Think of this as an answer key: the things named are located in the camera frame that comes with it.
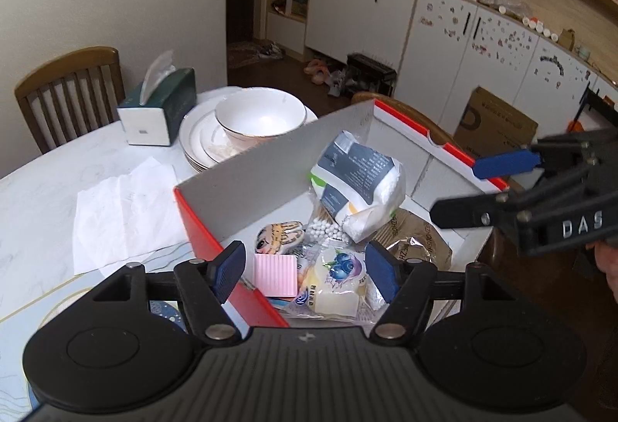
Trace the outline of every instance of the green tissue box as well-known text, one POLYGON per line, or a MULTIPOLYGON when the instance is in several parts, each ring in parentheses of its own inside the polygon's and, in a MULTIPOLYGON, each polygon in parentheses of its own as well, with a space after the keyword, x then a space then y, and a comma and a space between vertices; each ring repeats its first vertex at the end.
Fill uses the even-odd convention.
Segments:
POLYGON ((179 68, 170 73, 154 89, 144 105, 140 105, 142 83, 118 106, 129 145, 169 146, 174 142, 182 118, 195 106, 195 72, 179 68))

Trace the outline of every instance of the bowl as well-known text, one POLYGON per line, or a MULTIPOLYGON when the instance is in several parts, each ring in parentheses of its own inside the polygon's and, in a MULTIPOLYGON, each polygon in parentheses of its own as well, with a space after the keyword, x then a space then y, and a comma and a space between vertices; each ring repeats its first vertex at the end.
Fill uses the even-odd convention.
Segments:
POLYGON ((301 127, 307 109, 300 99, 285 91, 246 88, 222 100, 214 116, 231 143, 246 150, 301 127))

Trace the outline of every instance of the wooden chair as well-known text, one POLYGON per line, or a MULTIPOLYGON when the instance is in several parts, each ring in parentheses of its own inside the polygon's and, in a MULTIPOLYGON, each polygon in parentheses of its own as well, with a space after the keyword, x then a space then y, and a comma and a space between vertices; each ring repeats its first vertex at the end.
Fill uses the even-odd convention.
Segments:
POLYGON ((440 126, 438 126, 438 124, 432 121, 425 114, 422 114, 418 110, 412 108, 409 105, 406 105, 405 103, 397 101, 396 99, 384 96, 384 94, 362 91, 360 93, 354 94, 354 96, 352 96, 351 102, 360 103, 368 99, 379 99, 380 101, 386 103, 388 106, 393 107, 407 117, 410 117, 413 121, 418 122, 422 126, 425 126, 429 130, 429 136, 431 141, 435 144, 442 146, 446 143, 451 143, 455 145, 455 147, 459 148, 459 145, 455 143, 453 137, 450 136, 449 133, 444 131, 440 126))
POLYGON ((87 47, 51 60, 30 72, 15 88, 17 103, 42 153, 50 151, 52 141, 59 147, 113 122, 112 107, 124 97, 118 51, 103 46, 87 47), (109 68, 108 75, 104 67, 109 68), (110 84, 113 104, 109 101, 110 84), (103 111, 106 120, 101 116, 103 111))

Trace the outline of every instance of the pink striped object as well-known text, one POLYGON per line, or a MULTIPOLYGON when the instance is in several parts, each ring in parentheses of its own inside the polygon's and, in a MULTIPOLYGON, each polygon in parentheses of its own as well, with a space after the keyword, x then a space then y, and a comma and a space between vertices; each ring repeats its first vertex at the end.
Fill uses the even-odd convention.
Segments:
POLYGON ((253 284, 265 297, 295 297, 298 293, 296 256, 255 254, 253 284))

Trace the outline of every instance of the red and white box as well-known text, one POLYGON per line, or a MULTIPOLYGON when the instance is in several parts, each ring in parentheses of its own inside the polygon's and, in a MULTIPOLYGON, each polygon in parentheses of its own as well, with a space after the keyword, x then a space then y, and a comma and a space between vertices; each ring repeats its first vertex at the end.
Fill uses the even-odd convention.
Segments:
MULTIPOLYGON (((255 238, 264 225, 307 223, 314 206, 308 173, 342 130, 403 164, 407 186, 401 207, 427 221, 439 198, 506 189, 500 179, 477 179, 471 169, 474 160, 451 144, 434 144, 427 128, 385 103, 367 101, 264 142, 179 184, 174 193, 196 257, 212 260, 223 246, 240 240, 247 249, 245 277, 250 279, 255 238)), ((480 254, 491 228, 438 232, 453 251, 450 270, 463 271, 480 254)), ((436 302, 433 316, 443 305, 436 302)), ((259 290, 243 283, 237 284, 224 308, 241 332, 247 326, 290 325, 259 290)))

